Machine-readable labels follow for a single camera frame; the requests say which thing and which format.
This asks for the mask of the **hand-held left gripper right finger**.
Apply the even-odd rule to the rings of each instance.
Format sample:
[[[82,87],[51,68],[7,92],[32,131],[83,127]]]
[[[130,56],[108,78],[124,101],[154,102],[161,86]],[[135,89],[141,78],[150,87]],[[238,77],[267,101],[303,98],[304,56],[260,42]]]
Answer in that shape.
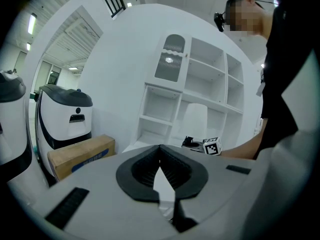
[[[172,202],[172,225],[184,232],[217,211],[240,187],[254,161],[159,146],[160,200]]]

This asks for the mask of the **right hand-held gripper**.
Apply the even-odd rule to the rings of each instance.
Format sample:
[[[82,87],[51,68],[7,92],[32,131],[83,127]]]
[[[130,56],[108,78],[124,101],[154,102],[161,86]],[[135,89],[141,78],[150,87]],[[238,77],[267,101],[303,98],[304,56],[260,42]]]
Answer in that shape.
[[[186,136],[181,146],[192,148],[196,152],[210,156],[219,156],[223,150],[222,142],[219,137],[203,139],[202,142],[196,142],[196,144],[197,146],[195,146],[195,143],[193,142],[193,137]]]

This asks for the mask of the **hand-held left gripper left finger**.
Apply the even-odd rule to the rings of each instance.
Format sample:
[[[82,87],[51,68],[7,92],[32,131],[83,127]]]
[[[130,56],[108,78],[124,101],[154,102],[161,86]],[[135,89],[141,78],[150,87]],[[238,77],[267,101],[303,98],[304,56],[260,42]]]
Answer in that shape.
[[[84,165],[43,193],[33,210],[46,217],[78,187],[89,193],[64,228],[68,236],[86,240],[162,240],[177,235],[158,204],[133,200],[117,183],[118,167],[147,149],[133,149]]]

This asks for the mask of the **person's right forearm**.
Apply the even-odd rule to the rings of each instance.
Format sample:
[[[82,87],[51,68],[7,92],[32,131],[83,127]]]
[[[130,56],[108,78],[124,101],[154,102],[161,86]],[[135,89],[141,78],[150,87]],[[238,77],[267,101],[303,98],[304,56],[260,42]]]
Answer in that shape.
[[[261,144],[264,130],[246,143],[232,149],[223,150],[220,156],[225,158],[248,159],[252,160]]]

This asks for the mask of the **brown cardboard box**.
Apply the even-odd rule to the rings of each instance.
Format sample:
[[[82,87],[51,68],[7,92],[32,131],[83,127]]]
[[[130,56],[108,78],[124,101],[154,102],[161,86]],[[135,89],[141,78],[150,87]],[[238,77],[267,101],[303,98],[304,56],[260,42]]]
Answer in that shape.
[[[116,141],[105,134],[47,153],[50,169],[57,182],[99,159],[115,155]]]

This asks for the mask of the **white shelf cabinet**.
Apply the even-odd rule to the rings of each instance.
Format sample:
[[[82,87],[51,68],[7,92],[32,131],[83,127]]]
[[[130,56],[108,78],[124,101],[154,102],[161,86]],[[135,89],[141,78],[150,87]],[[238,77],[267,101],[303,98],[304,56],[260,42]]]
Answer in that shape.
[[[195,103],[207,107],[204,137],[219,137],[223,148],[234,148],[243,122],[241,62],[188,34],[165,33],[150,63],[131,143],[181,146],[191,132],[184,116]]]

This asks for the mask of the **white hanging badge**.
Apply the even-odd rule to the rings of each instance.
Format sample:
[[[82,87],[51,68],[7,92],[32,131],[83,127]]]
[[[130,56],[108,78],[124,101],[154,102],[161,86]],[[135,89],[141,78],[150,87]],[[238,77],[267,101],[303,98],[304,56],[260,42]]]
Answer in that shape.
[[[262,96],[265,85],[266,85],[266,83],[265,83],[265,78],[264,78],[264,69],[262,69],[260,72],[260,85],[259,85],[257,92],[256,92],[257,96],[259,96],[259,97]]]

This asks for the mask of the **person in black vest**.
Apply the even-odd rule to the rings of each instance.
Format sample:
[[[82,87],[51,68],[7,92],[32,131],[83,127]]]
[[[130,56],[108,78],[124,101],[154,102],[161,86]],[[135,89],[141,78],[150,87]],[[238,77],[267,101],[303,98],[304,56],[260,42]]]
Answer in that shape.
[[[304,9],[298,9],[285,2],[274,10],[272,28],[266,44],[265,67],[261,77],[261,82],[264,84],[261,117],[266,119],[267,123],[258,152],[274,147],[279,141],[298,130],[292,113],[282,98],[282,93],[297,76],[314,47],[306,31],[293,29],[296,20],[305,16],[307,12]]]

